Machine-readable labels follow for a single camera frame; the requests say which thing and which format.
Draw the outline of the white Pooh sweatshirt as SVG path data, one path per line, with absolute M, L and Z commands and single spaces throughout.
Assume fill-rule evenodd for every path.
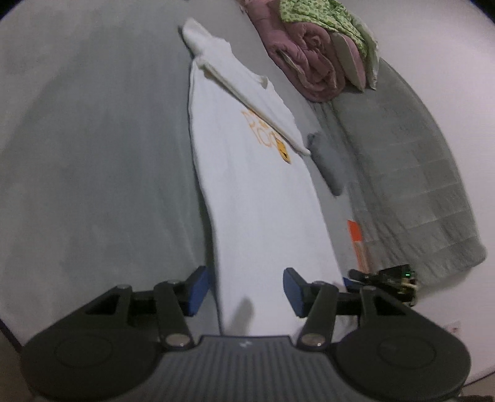
M 287 268 L 335 285 L 342 275 L 305 164 L 295 118 L 273 84 L 194 19 L 189 115 L 196 172 L 211 220 L 217 302 L 232 336 L 296 335 Z

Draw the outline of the grey bed blanket roll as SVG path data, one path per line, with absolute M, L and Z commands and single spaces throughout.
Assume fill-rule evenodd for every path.
M 486 260 L 456 161 L 403 77 L 379 65 L 377 90 L 347 88 L 312 106 L 345 168 L 351 216 L 373 271 L 410 265 L 423 286 Z

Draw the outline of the green patterned cloth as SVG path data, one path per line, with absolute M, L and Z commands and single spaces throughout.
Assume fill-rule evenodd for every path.
M 368 45 L 352 23 L 351 13 L 334 0 L 283 0 L 279 3 L 281 19 L 286 23 L 313 23 L 331 33 L 348 36 L 357 46 L 363 60 L 368 57 Z

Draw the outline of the folded grey garment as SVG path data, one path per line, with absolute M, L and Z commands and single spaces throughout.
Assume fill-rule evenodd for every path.
M 341 196 L 346 185 L 346 175 L 341 156 L 336 147 L 321 132 L 310 133 L 307 136 L 307 147 L 310 150 L 314 164 L 319 169 L 332 195 L 335 197 Z

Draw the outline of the orange card on bed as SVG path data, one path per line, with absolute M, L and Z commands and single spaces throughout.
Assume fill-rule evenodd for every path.
M 352 246 L 356 253 L 358 269 L 365 274 L 370 274 L 371 269 L 368 262 L 368 254 L 364 245 L 363 233 L 360 226 L 357 222 L 348 220 L 347 228 L 351 236 Z

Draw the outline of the mauve and cream pillow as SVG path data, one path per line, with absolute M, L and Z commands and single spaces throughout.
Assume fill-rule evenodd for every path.
M 368 47 L 367 56 L 363 59 L 357 45 L 343 33 L 332 33 L 331 41 L 336 50 L 337 58 L 346 78 L 360 91 L 369 86 L 377 89 L 380 54 L 378 42 L 371 29 L 358 17 L 352 21 L 354 27 L 363 36 L 364 44 Z

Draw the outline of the folded mauve comforter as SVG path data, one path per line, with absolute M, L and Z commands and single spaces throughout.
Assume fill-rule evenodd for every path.
M 242 1 L 264 47 L 306 99 L 327 102 L 346 86 L 330 34 L 313 23 L 284 23 L 279 1 Z

